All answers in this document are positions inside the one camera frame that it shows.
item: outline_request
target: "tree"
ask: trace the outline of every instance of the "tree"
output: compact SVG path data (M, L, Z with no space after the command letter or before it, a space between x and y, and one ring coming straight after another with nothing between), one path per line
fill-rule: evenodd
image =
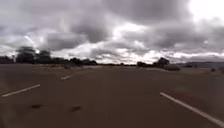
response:
M12 64L13 59L10 59L8 56L0 56L0 64Z
M82 60L83 65L97 65L97 62L95 60L85 59Z
M34 63L36 51L32 47L23 46L16 50L18 63Z
M137 62L137 66L138 67L147 67L147 64L139 61L139 62Z
M71 60L70 60L73 64L75 64L75 65L77 65L77 66L81 66L81 65L83 65L83 63L82 63L82 61L80 60L80 59L78 59L78 58L72 58Z
M40 51L39 54L37 54L37 63L41 64L49 64L51 62L51 52L47 50Z
M164 67L165 65L170 64L170 61L161 57L157 62L155 62L153 65L156 67Z

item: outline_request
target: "dashed lane line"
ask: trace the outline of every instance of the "dashed lane line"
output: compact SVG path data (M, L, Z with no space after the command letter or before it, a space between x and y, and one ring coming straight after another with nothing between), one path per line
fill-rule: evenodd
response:
M65 76L65 77L62 77L61 80L66 80L66 79L69 79L69 78L71 78L71 77L72 77L72 75L70 75L70 76Z
M4 95L2 95L2 97L8 97L8 96L11 96L11 95L19 94L21 92L29 91L29 90L34 89L34 88L37 88L37 87L40 87L40 84L35 85L35 86L32 86L32 87L24 88L24 89L15 91L15 92L11 92L11 93L4 94Z
M186 108L186 109L188 109L188 110L206 118L207 120L213 122L214 124L220 126L221 128L224 128L224 122L222 122L221 120L219 120L215 117L212 117L211 115L209 115L209 114L207 114L207 113L205 113L205 112L203 112L203 111L201 111L201 110L199 110L199 109L197 109L197 108L195 108L195 107L193 107L193 106L191 106L187 103L184 103L183 101L180 101L180 100L178 100L178 99L176 99L172 96L169 96L166 93L161 92L160 95L162 95L163 97L175 102L176 104L178 104L178 105L180 105L180 106L182 106L182 107L184 107L184 108Z

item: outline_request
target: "bush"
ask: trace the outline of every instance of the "bush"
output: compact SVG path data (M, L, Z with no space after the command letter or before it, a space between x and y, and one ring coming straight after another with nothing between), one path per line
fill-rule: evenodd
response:
M214 68L212 68L212 69L211 69L211 72L215 72L215 69L214 69Z
M224 67L219 68L219 70L224 74Z
M168 70L168 71L180 71L181 68L177 66L164 66L163 69Z

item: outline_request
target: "dark cloud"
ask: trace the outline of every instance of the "dark cloud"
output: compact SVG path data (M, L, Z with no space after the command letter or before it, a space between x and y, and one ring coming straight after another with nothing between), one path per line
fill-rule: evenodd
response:
M210 21L195 24L188 9L189 1L7 0L0 5L0 40L3 42L0 45L17 48L27 44L26 35L38 48L53 51L89 43L94 47L91 57L116 61L128 58L117 49L126 49L138 56L144 56L150 50L188 54L223 52L223 25ZM113 40L114 27L125 23L146 29L122 31L122 37Z
M57 33L50 34L47 37L47 43L40 46L40 49L58 51L62 49L70 49L86 42L83 35L74 35L73 33Z
M107 8L122 18L140 23L187 19L188 0L105 0Z

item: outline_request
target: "treeline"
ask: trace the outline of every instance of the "treeline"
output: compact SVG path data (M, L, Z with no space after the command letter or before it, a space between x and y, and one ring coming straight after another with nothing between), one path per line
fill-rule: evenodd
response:
M81 65L97 65L95 60L90 59L65 59L60 57L51 57L51 52L47 50L41 50L36 52L32 47L20 47L16 50L18 53L15 57L9 58L7 56L0 57L1 64L12 63L28 63L28 64L74 64Z

